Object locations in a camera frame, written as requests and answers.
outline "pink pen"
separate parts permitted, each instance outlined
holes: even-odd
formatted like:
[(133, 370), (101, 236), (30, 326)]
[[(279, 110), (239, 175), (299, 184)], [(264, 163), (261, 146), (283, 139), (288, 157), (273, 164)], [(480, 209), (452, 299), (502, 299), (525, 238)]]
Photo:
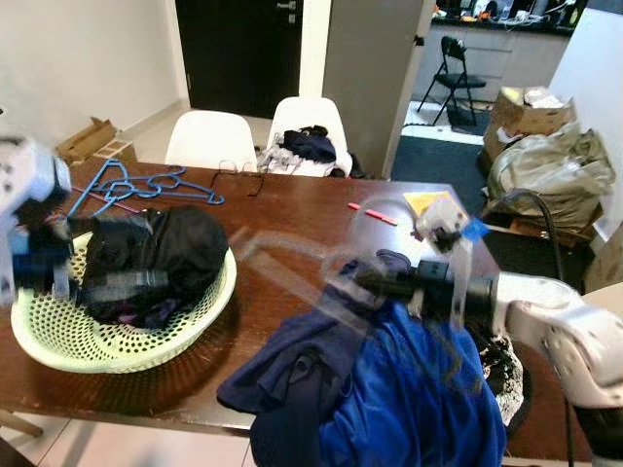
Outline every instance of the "pink pen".
[[(348, 204), (348, 207), (350, 209), (354, 209), (355, 211), (358, 211), (359, 209), (361, 209), (361, 206), (359, 204), (357, 204), (356, 202), (350, 202)], [(398, 225), (398, 221), (396, 221), (395, 219), (392, 219), (389, 216), (386, 216), (382, 212), (375, 211), (374, 209), (367, 209), (366, 210), (366, 215), (368, 215), (370, 217), (374, 217), (375, 219), (379, 219), (380, 221), (383, 221), (383, 222), (385, 222), (387, 224), (390, 224), (391, 226), (394, 226), (394, 227)]]

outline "black cable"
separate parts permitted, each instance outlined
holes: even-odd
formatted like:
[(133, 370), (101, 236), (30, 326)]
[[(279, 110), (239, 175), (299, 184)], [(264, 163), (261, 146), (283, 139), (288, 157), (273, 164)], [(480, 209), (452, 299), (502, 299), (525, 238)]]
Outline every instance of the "black cable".
[[(547, 234), (549, 235), (550, 244), (552, 245), (552, 250), (554, 253), (554, 263), (556, 265), (556, 275), (561, 282), (565, 281), (565, 273), (563, 271), (563, 260), (561, 257), (561, 249), (560, 244), (558, 242), (558, 236), (556, 235), (556, 229), (554, 226), (554, 219), (552, 218), (552, 213), (547, 207), (547, 204), (543, 200), (542, 197), (531, 190), (526, 190), (522, 188), (516, 188), (508, 192), (505, 196), (498, 199), (492, 206), (487, 206), (483, 211), (481, 219), (487, 217), (496, 207), (500, 204), (509, 205), (512, 201), (518, 198), (529, 198), (543, 214), (543, 219), (545, 220), (545, 226), (547, 228)], [(568, 466), (573, 467), (573, 462), (575, 458), (575, 449), (573, 446), (573, 436), (571, 432), (571, 408), (570, 404), (565, 397), (565, 436), (567, 438), (567, 459)]]

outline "blue tape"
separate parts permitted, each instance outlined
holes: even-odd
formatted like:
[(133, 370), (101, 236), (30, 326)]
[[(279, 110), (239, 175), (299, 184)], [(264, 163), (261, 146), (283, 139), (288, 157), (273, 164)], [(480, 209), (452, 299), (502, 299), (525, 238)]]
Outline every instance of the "blue tape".
[(490, 231), (491, 230), (485, 224), (483, 224), (480, 219), (472, 219), (469, 224), (463, 227), (463, 230), (460, 231), (460, 235), (474, 243), (480, 240)]

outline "blue clothes hanger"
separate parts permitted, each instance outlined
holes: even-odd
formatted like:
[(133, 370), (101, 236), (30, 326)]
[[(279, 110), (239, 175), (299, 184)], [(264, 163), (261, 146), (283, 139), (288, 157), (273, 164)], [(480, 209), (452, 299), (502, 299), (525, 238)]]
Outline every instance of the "blue clothes hanger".
[[(102, 175), (106, 172), (106, 170), (108, 170), (108, 168), (112, 167), (118, 168), (122, 172), (123, 177), (106, 180), (100, 184)], [(220, 195), (216, 195), (209, 188), (182, 180), (180, 175), (186, 172), (186, 167), (181, 165), (171, 165), (168, 169), (170, 172), (130, 177), (128, 170), (121, 161), (109, 159), (99, 169), (76, 203), (71, 207), (67, 217), (73, 216), (73, 214), (85, 201), (89, 193), (103, 193), (103, 197), (106, 200), (106, 204), (95, 211), (91, 216), (98, 216), (115, 202), (129, 198), (132, 195), (137, 195), (140, 198), (155, 198), (163, 195), (168, 197), (205, 199), (205, 202), (208, 204), (222, 204), (225, 202), (225, 198)], [(136, 188), (134, 182), (144, 182), (147, 188)], [(191, 188), (200, 193), (180, 193), (174, 191), (179, 187)]]

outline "blue cloth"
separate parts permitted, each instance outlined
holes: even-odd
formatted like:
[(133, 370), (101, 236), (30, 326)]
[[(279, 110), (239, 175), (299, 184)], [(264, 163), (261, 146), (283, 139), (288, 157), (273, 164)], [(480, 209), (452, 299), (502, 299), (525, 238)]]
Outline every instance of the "blue cloth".
[[(393, 271), (411, 266), (399, 253), (380, 250), (377, 256)], [(368, 268), (351, 261), (341, 276), (352, 278)], [(363, 318), (366, 328), (373, 313), (330, 285), (319, 304), (325, 309), (340, 304)], [(220, 385), (219, 402), (258, 414), (250, 433), (258, 466), (320, 465), (320, 421), (333, 413), (366, 335), (320, 309), (285, 319), (266, 345)]]
[(476, 346), (387, 303), (350, 393), (320, 428), (322, 465), (498, 466), (506, 435)]

